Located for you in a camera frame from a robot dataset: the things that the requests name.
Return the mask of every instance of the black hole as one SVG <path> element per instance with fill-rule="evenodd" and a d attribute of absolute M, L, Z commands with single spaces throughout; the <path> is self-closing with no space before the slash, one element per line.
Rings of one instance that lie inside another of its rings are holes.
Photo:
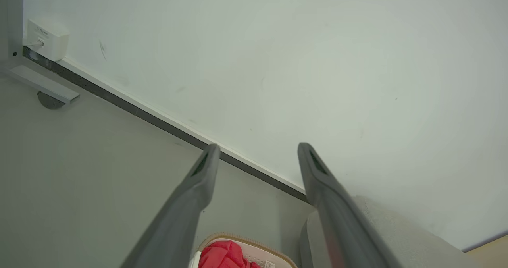
<path fill-rule="evenodd" d="M 316 169 L 318 169 L 319 172 L 327 175 L 328 173 L 325 171 L 323 166 L 321 166 L 321 164 L 317 161 L 316 157 L 314 156 L 314 154 L 312 154 L 312 152 L 310 152 L 310 156 L 312 157 L 312 161 L 314 161 L 314 165 L 316 166 Z"/>
<path fill-rule="evenodd" d="M 201 160 L 201 162 L 199 163 L 198 167 L 196 168 L 196 170 L 194 170 L 194 173 L 192 173 L 192 175 L 195 175 L 197 174 L 198 172 L 201 172 L 201 170 L 203 169 L 203 167 L 205 166 L 205 163 L 206 163 L 206 159 L 208 158 L 208 154 L 205 155 L 205 157 L 203 157 L 203 159 Z"/>

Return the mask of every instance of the red clothing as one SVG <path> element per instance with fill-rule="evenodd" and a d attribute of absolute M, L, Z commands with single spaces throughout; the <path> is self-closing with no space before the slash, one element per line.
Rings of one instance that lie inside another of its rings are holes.
<path fill-rule="evenodd" d="M 203 249 L 198 268 L 261 268 L 243 258 L 242 248 L 233 241 L 217 241 Z"/>

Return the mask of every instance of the gray fabric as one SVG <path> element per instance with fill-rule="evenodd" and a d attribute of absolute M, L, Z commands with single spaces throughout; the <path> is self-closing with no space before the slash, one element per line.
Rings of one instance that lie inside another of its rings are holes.
<path fill-rule="evenodd" d="M 403 267 L 479 267 L 469 255 L 420 228 L 400 214 L 387 210 L 363 196 L 356 196 L 353 199 Z M 307 219 L 307 233 L 314 267 L 330 268 L 325 236 L 317 212 L 310 214 Z"/>

